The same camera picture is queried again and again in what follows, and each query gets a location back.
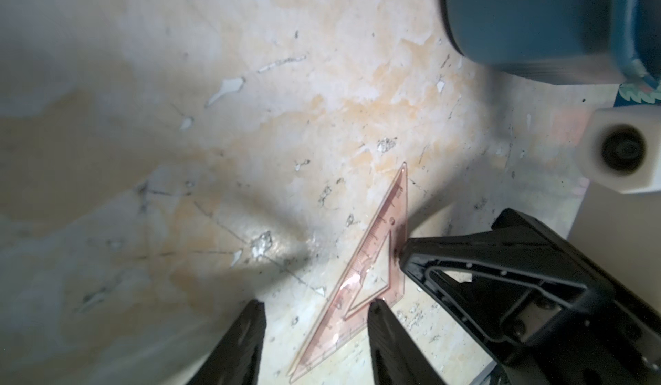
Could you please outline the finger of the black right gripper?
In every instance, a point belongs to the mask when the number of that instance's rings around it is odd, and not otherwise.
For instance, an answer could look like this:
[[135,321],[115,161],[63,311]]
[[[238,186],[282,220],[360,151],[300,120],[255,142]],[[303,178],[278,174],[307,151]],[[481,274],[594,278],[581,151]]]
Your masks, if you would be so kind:
[[495,359],[519,358],[615,297],[564,239],[515,209],[488,232],[410,238],[399,266]]

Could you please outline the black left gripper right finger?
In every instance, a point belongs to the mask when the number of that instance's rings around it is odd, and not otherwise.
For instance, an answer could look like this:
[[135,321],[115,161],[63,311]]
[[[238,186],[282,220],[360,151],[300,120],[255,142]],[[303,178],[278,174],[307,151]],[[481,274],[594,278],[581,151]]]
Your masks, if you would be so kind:
[[367,326],[375,384],[445,384],[384,300],[369,304]]

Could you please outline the teal plastic storage box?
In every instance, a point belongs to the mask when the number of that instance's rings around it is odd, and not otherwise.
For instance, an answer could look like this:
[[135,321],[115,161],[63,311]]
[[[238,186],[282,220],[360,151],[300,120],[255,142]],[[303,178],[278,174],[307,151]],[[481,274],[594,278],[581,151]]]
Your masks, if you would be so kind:
[[551,85],[660,85],[660,0],[440,0],[455,50]]

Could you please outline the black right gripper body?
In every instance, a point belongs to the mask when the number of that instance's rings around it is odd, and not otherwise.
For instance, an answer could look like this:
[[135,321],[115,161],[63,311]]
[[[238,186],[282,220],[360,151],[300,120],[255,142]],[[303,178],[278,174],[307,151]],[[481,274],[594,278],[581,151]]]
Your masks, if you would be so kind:
[[660,315],[619,283],[487,281],[485,321],[509,384],[660,382]]

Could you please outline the pink small triangle square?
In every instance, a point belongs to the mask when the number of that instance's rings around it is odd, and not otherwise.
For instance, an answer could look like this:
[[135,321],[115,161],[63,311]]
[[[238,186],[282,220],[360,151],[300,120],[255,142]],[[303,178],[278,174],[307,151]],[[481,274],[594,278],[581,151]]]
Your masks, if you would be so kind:
[[381,299],[394,305],[403,298],[399,254],[408,235],[407,219],[408,168],[403,163],[296,357],[289,371],[291,384],[361,333],[370,302]]

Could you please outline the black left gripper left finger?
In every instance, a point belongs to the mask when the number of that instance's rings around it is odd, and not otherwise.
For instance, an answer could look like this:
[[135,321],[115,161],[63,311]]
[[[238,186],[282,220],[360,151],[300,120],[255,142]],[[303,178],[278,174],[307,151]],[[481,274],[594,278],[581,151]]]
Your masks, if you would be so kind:
[[249,301],[187,385],[257,384],[266,327],[264,303]]

